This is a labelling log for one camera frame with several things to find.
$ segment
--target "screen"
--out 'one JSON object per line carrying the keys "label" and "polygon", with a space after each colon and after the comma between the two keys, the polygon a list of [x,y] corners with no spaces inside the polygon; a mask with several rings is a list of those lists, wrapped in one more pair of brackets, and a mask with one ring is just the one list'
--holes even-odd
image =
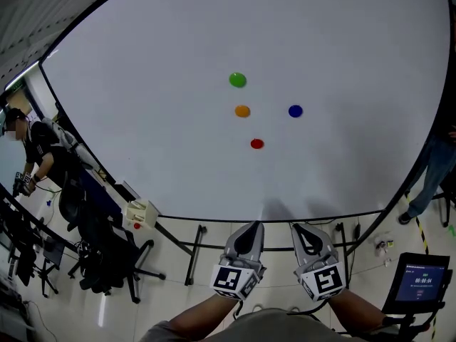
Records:
{"label": "screen", "polygon": [[437,298],[445,268],[407,264],[396,301],[431,301]]}

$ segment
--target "ceiling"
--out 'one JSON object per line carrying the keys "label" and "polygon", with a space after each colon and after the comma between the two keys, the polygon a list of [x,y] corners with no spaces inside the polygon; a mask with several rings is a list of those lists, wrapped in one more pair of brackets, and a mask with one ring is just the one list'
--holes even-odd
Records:
{"label": "ceiling", "polygon": [[0,93],[95,0],[0,0]]}

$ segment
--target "controller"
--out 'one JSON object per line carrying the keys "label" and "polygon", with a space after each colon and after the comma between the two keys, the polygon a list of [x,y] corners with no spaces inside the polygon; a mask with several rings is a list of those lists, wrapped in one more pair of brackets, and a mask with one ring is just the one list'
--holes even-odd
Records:
{"label": "controller", "polygon": [[211,288],[221,296],[243,301],[252,292],[266,268],[260,262],[264,245],[264,225],[251,222],[233,233],[220,263],[214,266]]}
{"label": "controller", "polygon": [[291,236],[299,265],[294,273],[311,299],[320,301],[341,293],[346,287],[343,262],[327,233],[309,224],[294,224]]}
{"label": "controller", "polygon": [[30,196],[30,181],[31,174],[29,174],[28,172],[24,176],[20,172],[16,172],[13,184],[13,196],[17,197],[19,194],[24,194],[27,197]]}

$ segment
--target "tiled floor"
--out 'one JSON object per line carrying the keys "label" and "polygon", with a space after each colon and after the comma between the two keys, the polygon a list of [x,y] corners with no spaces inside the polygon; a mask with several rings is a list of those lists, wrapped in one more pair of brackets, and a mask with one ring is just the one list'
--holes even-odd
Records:
{"label": "tiled floor", "polygon": [[[413,197],[419,191],[419,186],[412,191]],[[397,204],[385,221],[377,230],[356,250],[351,279],[351,290],[359,294],[372,304],[382,308],[393,280],[397,259],[403,252],[423,253],[423,243],[418,227],[414,222],[407,226],[397,223],[397,216],[407,207],[405,199]],[[40,216],[48,219],[51,209],[44,207]],[[439,202],[434,201],[420,217],[425,230],[427,242],[432,254],[445,254],[452,256],[451,265],[456,269],[456,238],[453,238],[448,229],[440,226]],[[346,228],[347,238],[351,239],[352,229],[359,222],[361,231],[364,232],[375,215],[348,218],[341,220]],[[451,224],[456,226],[456,211],[452,209]],[[161,219],[160,223],[172,232],[178,239],[193,242],[195,239],[198,222],[183,221],[178,219]],[[328,232],[334,242],[341,241],[340,233],[334,231],[338,222],[319,225]],[[207,233],[203,242],[207,244],[223,245],[227,237],[239,227],[230,223],[206,223]],[[53,228],[66,239],[77,241],[78,234],[74,230],[66,231],[66,222],[61,218],[58,210],[55,211],[51,222]],[[376,256],[374,240],[384,236],[394,240],[394,247],[385,256]],[[63,256],[61,270],[53,272],[52,279],[59,290],[58,295],[50,293],[50,298],[41,296],[39,279],[31,280],[29,287],[23,287],[18,281],[18,287],[24,300],[35,301],[41,310],[43,319],[56,335],[59,341],[114,341],[136,342],[155,323],[170,319],[185,309],[205,300],[213,293],[208,287],[212,267],[218,263],[221,253],[218,249],[201,249],[199,252],[196,269],[195,284],[185,286],[184,280],[190,257],[177,248],[168,239],[157,232],[137,232],[136,242],[141,245],[146,239],[155,240],[155,246],[142,264],[142,268],[150,271],[161,271],[167,274],[166,281],[142,276],[139,281],[141,303],[133,304],[130,300],[128,287],[113,289],[111,296],[105,297],[93,294],[91,291],[81,291],[78,281],[71,280],[66,273],[76,262],[70,251]],[[291,235],[288,224],[266,225],[265,247],[291,247]],[[384,266],[385,260],[391,259],[388,267]],[[265,307],[279,307],[289,309],[293,306],[301,310],[315,308],[302,286],[298,285],[293,271],[297,268],[296,257],[293,252],[264,252],[261,258],[267,267],[264,279],[253,290],[241,311],[248,313],[255,304]],[[455,300],[456,281],[450,285],[446,301]],[[43,329],[35,310],[30,306],[34,324],[39,330],[43,341],[53,341],[53,337]],[[447,303],[446,307],[437,315],[436,341],[454,341],[456,326],[454,315],[456,304]],[[327,326],[342,331],[334,313],[328,306],[321,309],[316,316]],[[228,315],[215,332],[228,327],[232,322]],[[431,331],[419,335],[416,341],[430,341]]]}

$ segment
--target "red dot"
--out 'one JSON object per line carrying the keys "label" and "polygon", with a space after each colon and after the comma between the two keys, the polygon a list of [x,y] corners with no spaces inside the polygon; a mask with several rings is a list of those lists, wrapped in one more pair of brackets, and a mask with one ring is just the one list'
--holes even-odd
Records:
{"label": "red dot", "polygon": [[250,142],[250,145],[255,150],[259,150],[260,148],[263,148],[264,142],[262,140],[259,140],[258,138],[255,138]]}

